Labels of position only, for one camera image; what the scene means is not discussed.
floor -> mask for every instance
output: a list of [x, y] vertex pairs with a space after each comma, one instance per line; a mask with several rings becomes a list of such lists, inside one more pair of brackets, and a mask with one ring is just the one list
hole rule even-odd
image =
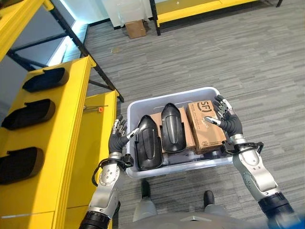
[[[109, 22], [88, 29], [86, 46], [125, 98], [153, 96], [212, 86], [238, 113], [250, 141], [265, 144], [262, 158], [296, 211], [305, 209], [305, 31], [303, 0], [262, 1], [222, 13], [196, 16], [165, 28], [158, 37], [130, 40]], [[102, 83], [92, 71], [91, 79]], [[88, 94], [104, 92], [89, 85]], [[240, 174], [232, 166], [149, 178], [159, 213], [202, 211], [212, 190], [229, 215], [265, 221]], [[113, 228], [132, 221], [141, 199], [140, 181], [126, 177]]]

white plastic bin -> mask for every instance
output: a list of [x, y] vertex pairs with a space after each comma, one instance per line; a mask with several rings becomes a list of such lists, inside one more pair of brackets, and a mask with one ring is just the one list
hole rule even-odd
[[[186, 92], [163, 95], [155, 98], [143, 99], [131, 103], [127, 108], [127, 132], [137, 127], [143, 115], [151, 115], [161, 112], [167, 103], [173, 103], [178, 108], [187, 108], [187, 104], [201, 100], [212, 100], [219, 94], [213, 87], [198, 88]], [[135, 138], [127, 144], [127, 153], [135, 157]], [[186, 170], [222, 166], [232, 163], [232, 157], [224, 157], [213, 160], [193, 161], [177, 165], [164, 166], [156, 169], [139, 171], [137, 162], [134, 166], [126, 170], [127, 174], [133, 178], [153, 177], [169, 173], [176, 173]]]

metal rod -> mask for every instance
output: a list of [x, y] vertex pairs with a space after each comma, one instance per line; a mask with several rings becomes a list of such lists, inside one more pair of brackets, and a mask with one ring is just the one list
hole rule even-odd
[[278, 3], [277, 3], [277, 5], [276, 5], [276, 7], [280, 7], [281, 4], [282, 4], [282, 1], [283, 1], [283, 0], [279, 0]]
[[[63, 30], [70, 36], [76, 47], [82, 52], [84, 56], [90, 55], [89, 51], [85, 47], [85, 45], [80, 41], [80, 39], [76, 36], [76, 34], [73, 32], [67, 21], [64, 19], [64, 17], [61, 15], [61, 13], [56, 9], [52, 9], [50, 13], [53, 15], [55, 20], [58, 22], [58, 24], [63, 28]], [[110, 81], [110, 79], [106, 76], [104, 71], [101, 69], [101, 67], [98, 65], [98, 63], [95, 61], [96, 66], [94, 69], [96, 72], [101, 76], [101, 78], [107, 83], [109, 88], [111, 90], [117, 90], [116, 87], [113, 85], [113, 83]], [[119, 99], [121, 102], [124, 102], [124, 98], [119, 92]]]
[[27, 43], [25, 45], [21, 45], [19, 47], [11, 49], [11, 50], [13, 52], [16, 52], [16, 51], [19, 51], [19, 50], [22, 50], [22, 49], [27, 49], [29, 47], [33, 47], [35, 45], [43, 44], [45, 42], [50, 42], [50, 41], [53, 41], [53, 40], [56, 40], [56, 39], [59, 39], [59, 38], [66, 37], [66, 36], [68, 36], [68, 34], [64, 32], [64, 33], [61, 33], [61, 34], [58, 34], [58, 35], [53, 35], [53, 36], [50, 36], [50, 37], [47, 37], [47, 38], [44, 38], [44, 39], [41, 39], [41, 40], [38, 40], [38, 41], [35, 41], [35, 42], [30, 42], [30, 43]]
[[154, 25], [156, 27], [157, 35], [160, 36], [161, 32], [160, 32], [160, 28], [158, 27], [158, 24], [157, 24], [158, 14], [157, 14], [157, 9], [156, 9], [156, 3], [154, 2], [154, 0], [150, 0], [149, 2], [151, 4], [152, 17], [153, 17]]
[[105, 85], [105, 84], [102, 84], [102, 83], [98, 83], [96, 81], [93, 81], [93, 80], [89, 80], [89, 83], [91, 84], [94, 84], [94, 85], [97, 85], [99, 87], [103, 87], [103, 88], [106, 88], [108, 90], [111, 90], [110, 87], [108, 85]]
[[11, 50], [9, 50], [7, 52], [7, 55], [10, 58], [12, 58], [17, 64], [19, 64], [21, 67], [26, 69], [27, 71], [36, 70], [32, 65], [42, 67], [42, 68], [47, 67], [45, 64], [23, 58], [23, 57], [19, 56], [18, 54], [16, 54], [15, 52], [12, 52]]

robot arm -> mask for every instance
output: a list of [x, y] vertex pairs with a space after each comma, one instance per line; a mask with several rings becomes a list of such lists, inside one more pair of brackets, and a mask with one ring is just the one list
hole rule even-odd
[[[124, 182], [124, 172], [133, 166], [132, 157], [129, 154], [122, 156], [122, 149], [139, 132], [137, 128], [125, 135], [122, 119], [120, 115], [114, 121], [109, 138], [109, 157], [102, 160], [93, 173], [92, 182], [97, 188], [79, 229], [107, 229], [110, 219], [120, 208], [119, 190]], [[102, 172], [96, 183], [95, 174], [99, 168]]]
[[258, 201], [262, 211], [269, 220], [276, 224], [283, 224], [287, 220], [283, 217], [294, 212], [288, 200], [282, 194], [271, 173], [264, 167], [260, 156], [263, 144], [248, 143], [243, 135], [241, 122], [232, 106], [221, 95], [215, 97], [214, 105], [220, 120], [205, 117], [205, 120], [219, 126], [230, 137], [229, 143], [224, 147], [233, 154], [233, 164], [242, 175], [244, 184], [255, 200]]
[[[205, 117], [205, 120], [219, 126], [230, 137], [225, 143], [226, 150], [233, 154], [233, 164], [239, 170], [244, 183], [251, 195], [258, 201], [262, 211], [272, 224], [285, 227], [298, 218], [293, 215], [288, 200], [284, 197], [273, 176], [264, 167], [260, 152], [262, 143], [248, 143], [243, 135], [241, 122], [232, 106], [221, 95], [216, 97], [217, 113], [220, 120]], [[107, 229], [110, 219], [120, 207], [119, 189], [123, 185], [123, 174], [127, 167], [133, 166], [130, 155], [122, 156], [122, 148], [139, 132], [131, 131], [125, 136], [125, 121], [119, 116], [113, 125], [109, 139], [109, 157], [101, 161], [94, 171], [92, 182], [97, 186], [88, 211], [81, 222], [80, 229]], [[95, 181], [95, 174], [102, 168], [99, 182]]]

brown cardboard box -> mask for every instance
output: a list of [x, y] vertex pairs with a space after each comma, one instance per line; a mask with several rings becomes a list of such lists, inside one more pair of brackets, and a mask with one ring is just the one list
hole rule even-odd
[[196, 153], [208, 153], [222, 145], [225, 135], [221, 128], [205, 121], [205, 116], [218, 119], [211, 100], [189, 103], [187, 115], [196, 142]]
[[125, 23], [130, 39], [146, 36], [146, 30], [142, 20]]
[[[195, 141], [192, 134], [192, 130], [189, 124], [189, 121], [187, 120], [186, 112], [184, 107], [179, 108], [180, 114], [181, 114], [181, 121], [184, 124], [184, 132], [185, 132], [185, 140], [186, 140], [186, 148], [187, 149], [195, 149]], [[151, 114], [150, 117], [153, 119], [153, 121], [158, 126], [158, 135], [161, 138], [161, 130], [160, 126], [162, 125], [162, 119], [161, 119], [161, 112], [156, 114]]]

